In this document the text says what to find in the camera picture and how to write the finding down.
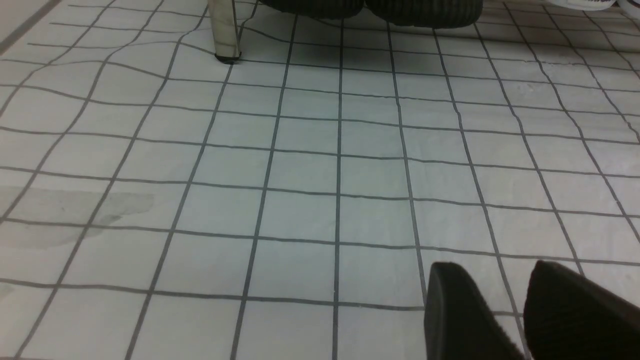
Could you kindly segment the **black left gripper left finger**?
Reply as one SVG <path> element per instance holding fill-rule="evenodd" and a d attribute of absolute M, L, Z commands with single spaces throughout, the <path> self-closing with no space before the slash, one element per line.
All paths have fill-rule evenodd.
<path fill-rule="evenodd" d="M 477 284 L 454 262 L 434 262 L 423 317 L 428 360 L 523 360 Z"/>

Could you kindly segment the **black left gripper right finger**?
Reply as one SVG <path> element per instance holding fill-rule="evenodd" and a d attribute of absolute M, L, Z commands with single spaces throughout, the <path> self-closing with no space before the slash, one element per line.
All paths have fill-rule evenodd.
<path fill-rule="evenodd" d="M 637 360 L 640 310 L 571 269 L 538 260 L 523 310 L 535 360 Z"/>

